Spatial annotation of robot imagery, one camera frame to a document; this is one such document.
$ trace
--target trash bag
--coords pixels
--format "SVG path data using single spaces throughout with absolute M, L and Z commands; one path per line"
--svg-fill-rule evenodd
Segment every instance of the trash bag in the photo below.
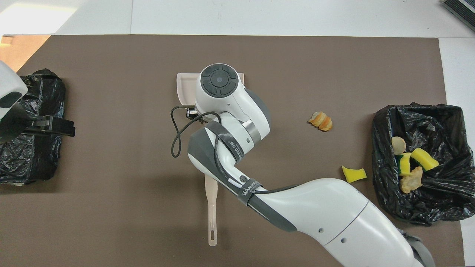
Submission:
M 63 118 L 66 88 L 48 69 L 21 77 L 28 92 L 19 103 L 28 114 Z M 53 177 L 59 159 L 61 135 L 24 135 L 0 144 L 0 183 L 22 185 Z
M 391 138 L 406 141 L 406 151 L 420 147 L 439 162 L 424 171 L 422 187 L 409 194 L 399 189 L 398 167 Z M 475 213 L 475 168 L 467 144 L 462 109 L 450 105 L 389 105 L 372 124 L 373 184 L 378 202 L 395 218 L 430 226 L 457 221 Z M 416 167 L 411 162 L 411 169 Z

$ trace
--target white robotic arm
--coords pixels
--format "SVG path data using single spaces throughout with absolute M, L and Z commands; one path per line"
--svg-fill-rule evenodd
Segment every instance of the white robotic arm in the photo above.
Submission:
M 0 60 L 0 143 L 20 134 L 62 134 L 74 136 L 74 122 L 52 115 L 28 114 L 18 101 L 28 92 L 21 78 Z
M 219 114 L 221 123 L 215 118 L 191 136 L 191 162 L 270 223 L 313 237 L 344 266 L 435 266 L 430 254 L 413 250 L 384 214 L 344 181 L 317 179 L 267 191 L 239 171 L 234 165 L 269 134 L 270 114 L 232 67 L 213 64 L 201 72 L 196 110 Z

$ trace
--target brown table surface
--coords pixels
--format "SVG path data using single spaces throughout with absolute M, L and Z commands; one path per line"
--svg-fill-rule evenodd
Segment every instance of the brown table surface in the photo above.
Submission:
M 208 245 L 203 174 L 186 155 L 202 125 L 184 133 L 174 159 L 170 109 L 179 104 L 176 74 L 211 63 L 244 72 L 271 111 L 270 135 L 238 166 L 268 189 L 344 179 L 344 165 L 366 170 L 370 178 L 352 185 L 377 202 L 374 113 L 446 101 L 435 38 L 52 36 L 19 74 L 49 68 L 63 78 L 76 137 L 63 139 L 53 179 L 0 186 L 0 265 L 340 266 L 314 239 L 277 229 L 222 187 L 218 245 Z M 327 133 L 306 122 L 319 110 L 333 120 Z M 391 220 L 421 237 L 437 266 L 464 264 L 459 222 Z

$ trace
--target sponge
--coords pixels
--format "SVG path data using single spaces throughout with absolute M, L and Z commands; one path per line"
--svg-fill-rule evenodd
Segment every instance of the sponge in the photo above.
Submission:
M 366 178 L 366 172 L 364 169 L 353 170 L 345 168 L 345 166 L 342 166 L 342 169 L 347 182 L 354 182 Z
M 434 169 L 439 165 L 439 162 L 432 158 L 429 153 L 424 151 L 422 148 L 416 148 L 411 153 L 411 158 L 413 158 L 417 163 L 425 170 Z
M 411 164 L 409 162 L 410 158 L 411 158 L 411 153 L 403 153 L 401 155 L 396 155 L 396 162 L 398 164 L 399 176 L 411 175 Z

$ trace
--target black circular button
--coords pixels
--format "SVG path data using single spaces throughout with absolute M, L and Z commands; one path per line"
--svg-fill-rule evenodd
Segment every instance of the black circular button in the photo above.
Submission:
M 211 80 L 211 84 L 213 84 L 214 86 L 224 87 L 225 85 L 228 84 L 229 77 L 225 71 L 218 70 L 218 71 L 213 72 L 210 80 Z

